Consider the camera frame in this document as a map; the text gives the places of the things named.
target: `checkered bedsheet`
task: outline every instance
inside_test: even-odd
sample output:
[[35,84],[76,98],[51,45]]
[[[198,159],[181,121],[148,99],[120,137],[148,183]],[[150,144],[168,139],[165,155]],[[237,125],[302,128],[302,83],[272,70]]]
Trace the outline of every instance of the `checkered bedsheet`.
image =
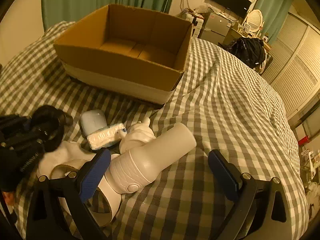
[[[83,143],[80,114],[102,109],[108,124],[125,122],[127,128],[150,116],[156,136],[182,122],[197,141],[195,150],[165,169],[154,183],[122,195],[106,234],[112,232],[113,239],[208,239],[224,220],[228,206],[207,164],[208,152],[219,149],[241,172],[256,179],[281,179],[292,239],[299,239],[307,228],[308,211],[299,177],[298,145],[282,100],[260,76],[212,43],[193,39],[187,71],[171,99],[155,110],[66,75],[53,41],[70,24],[53,26],[3,67],[0,114],[31,114],[43,104],[53,105],[74,118],[66,139]],[[23,237],[35,179],[31,174],[16,191],[17,228]],[[97,196],[96,202],[103,210],[105,201]],[[67,216],[66,220],[72,228],[72,219]]]

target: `cardboard box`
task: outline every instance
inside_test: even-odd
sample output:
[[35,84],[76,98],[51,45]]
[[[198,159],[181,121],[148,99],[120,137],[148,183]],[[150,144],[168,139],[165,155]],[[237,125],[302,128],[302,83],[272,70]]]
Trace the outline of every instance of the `cardboard box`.
[[164,104],[185,71],[191,32],[186,20],[110,4],[76,22],[54,47],[70,76]]

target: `metal screw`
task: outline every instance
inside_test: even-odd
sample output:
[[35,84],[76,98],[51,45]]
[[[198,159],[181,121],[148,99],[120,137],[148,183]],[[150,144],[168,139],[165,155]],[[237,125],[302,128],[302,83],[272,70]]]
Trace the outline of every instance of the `metal screw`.
[[251,175],[250,175],[249,173],[244,173],[244,174],[242,174],[242,177],[243,177],[244,179],[251,179]]
[[39,178],[39,181],[40,181],[40,182],[44,182],[46,179],[47,179],[47,177],[44,176],[44,175],[42,175],[42,176]]
[[69,178],[74,178],[75,176],[77,176],[77,173],[75,171],[72,171],[68,174]]
[[274,177],[272,180],[273,180],[273,182],[276,183],[276,184],[279,184],[279,183],[280,183],[280,180],[279,180],[278,178],[276,178],[276,177]]

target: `storage box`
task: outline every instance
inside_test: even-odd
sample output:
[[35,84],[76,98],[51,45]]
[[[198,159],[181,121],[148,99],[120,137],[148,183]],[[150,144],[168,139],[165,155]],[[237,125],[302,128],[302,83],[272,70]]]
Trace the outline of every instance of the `storage box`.
[[191,31],[186,20],[110,4],[76,22],[54,47],[70,76],[164,104],[185,71]]

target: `blue gripper pad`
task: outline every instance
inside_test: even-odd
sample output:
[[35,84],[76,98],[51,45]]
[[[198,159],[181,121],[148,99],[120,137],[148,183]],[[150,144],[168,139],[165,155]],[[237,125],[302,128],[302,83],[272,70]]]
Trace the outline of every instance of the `blue gripper pad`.
[[208,154],[209,167],[228,200],[236,201],[242,187],[241,173],[218,150]]
[[82,203],[93,197],[93,194],[108,169],[110,162],[111,153],[106,149],[101,154],[96,154],[91,161],[85,163],[79,170],[77,187],[80,189],[79,197]]

